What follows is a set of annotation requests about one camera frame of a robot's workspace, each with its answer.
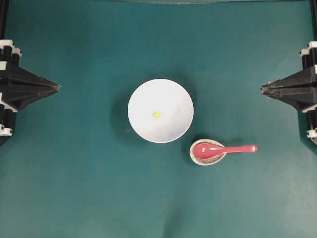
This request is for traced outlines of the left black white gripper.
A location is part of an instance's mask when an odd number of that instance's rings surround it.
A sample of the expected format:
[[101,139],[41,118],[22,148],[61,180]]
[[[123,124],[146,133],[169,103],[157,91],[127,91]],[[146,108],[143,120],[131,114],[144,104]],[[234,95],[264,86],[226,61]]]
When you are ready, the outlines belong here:
[[0,145],[15,133],[16,115],[29,104],[59,92],[59,85],[20,67],[21,50],[12,40],[0,41]]

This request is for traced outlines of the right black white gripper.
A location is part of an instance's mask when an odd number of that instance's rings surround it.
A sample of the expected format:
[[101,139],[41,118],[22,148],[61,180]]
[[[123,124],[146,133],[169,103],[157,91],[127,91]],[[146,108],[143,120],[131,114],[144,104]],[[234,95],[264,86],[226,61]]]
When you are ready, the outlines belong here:
[[291,105],[306,115],[306,136],[317,144],[317,42],[300,51],[303,70],[261,87],[262,95]]

